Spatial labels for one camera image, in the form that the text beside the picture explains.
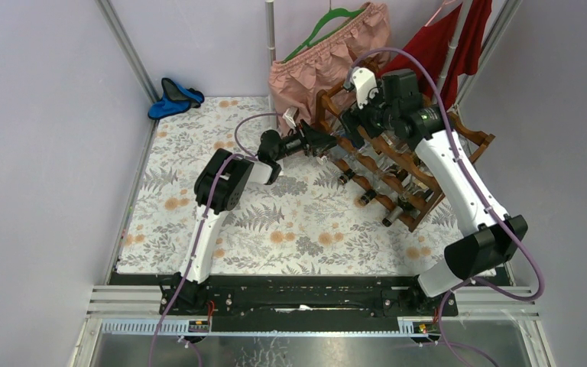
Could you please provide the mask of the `clear liquor bottle gold label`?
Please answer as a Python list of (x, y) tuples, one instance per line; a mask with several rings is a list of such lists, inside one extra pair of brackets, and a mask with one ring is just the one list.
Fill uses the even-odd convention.
[(357, 183), (366, 183), (370, 188), (373, 188), (373, 181), (371, 171), (359, 160), (356, 155), (347, 154), (346, 156), (334, 161), (334, 164), (341, 170), (339, 176), (339, 183), (341, 185), (347, 184), (351, 180), (356, 180)]

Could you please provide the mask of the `clear square liquor bottle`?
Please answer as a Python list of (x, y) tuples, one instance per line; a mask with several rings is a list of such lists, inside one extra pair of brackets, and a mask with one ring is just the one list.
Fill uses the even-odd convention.
[(399, 194), (393, 188), (391, 188), (387, 183), (384, 182), (384, 177), (394, 177), (398, 179), (400, 182), (404, 181), (407, 177), (407, 173), (402, 173), (401, 171), (397, 172), (386, 172), (384, 174), (371, 174), (368, 176), (368, 182), (371, 185), (371, 188), (366, 190), (359, 198), (359, 201), (363, 205), (367, 205), (372, 200), (376, 199), (379, 195), (386, 196), (394, 204), (398, 204), (398, 197)]

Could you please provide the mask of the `dark green wine bottle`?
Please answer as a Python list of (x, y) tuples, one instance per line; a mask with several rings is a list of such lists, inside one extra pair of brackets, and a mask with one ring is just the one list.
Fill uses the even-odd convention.
[(409, 203), (398, 200), (395, 207), (382, 219), (385, 227), (390, 227), (408, 208)]

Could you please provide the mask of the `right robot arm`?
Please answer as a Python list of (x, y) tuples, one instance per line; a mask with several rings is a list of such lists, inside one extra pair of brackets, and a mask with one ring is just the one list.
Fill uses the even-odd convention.
[(407, 295), (409, 308), (426, 315), (438, 296), (513, 258), (527, 232), (523, 216), (510, 216), (494, 198), (462, 151), (442, 102), (423, 106), (415, 72), (377, 78), (356, 67), (346, 80), (355, 102), (340, 115), (357, 148), (392, 132), (430, 171), (455, 212), (462, 238), (444, 249), (443, 260), (417, 276)]

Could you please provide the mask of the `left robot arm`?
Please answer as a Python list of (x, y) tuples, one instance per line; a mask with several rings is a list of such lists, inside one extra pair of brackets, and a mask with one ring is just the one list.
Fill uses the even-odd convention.
[(302, 121), (290, 135), (282, 136), (273, 129), (263, 132), (254, 158), (218, 149), (196, 179), (195, 228), (179, 270), (159, 284), (160, 313), (196, 314), (211, 304), (206, 281), (211, 275), (216, 240), (248, 184), (272, 185), (282, 171), (284, 158), (299, 152), (317, 157), (336, 145), (336, 137)]

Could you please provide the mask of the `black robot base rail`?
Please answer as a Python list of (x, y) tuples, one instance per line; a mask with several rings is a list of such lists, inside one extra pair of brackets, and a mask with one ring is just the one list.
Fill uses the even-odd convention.
[(426, 299), (406, 276), (212, 275), (202, 284), (174, 274), (158, 281), (161, 311), (202, 316), (212, 331), (388, 332), (397, 318), (455, 317), (454, 296)]

